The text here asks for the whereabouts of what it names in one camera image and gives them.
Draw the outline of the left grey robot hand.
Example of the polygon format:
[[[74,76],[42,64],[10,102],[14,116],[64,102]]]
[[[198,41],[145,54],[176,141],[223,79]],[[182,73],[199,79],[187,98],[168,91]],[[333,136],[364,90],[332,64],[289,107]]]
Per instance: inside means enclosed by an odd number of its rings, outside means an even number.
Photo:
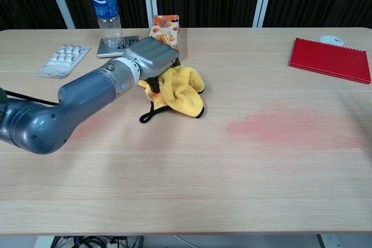
[[[126,49],[123,57],[137,64],[140,70],[139,79],[146,81],[152,92],[158,94],[158,77],[177,61],[179,54],[170,45],[154,37],[145,37]]]

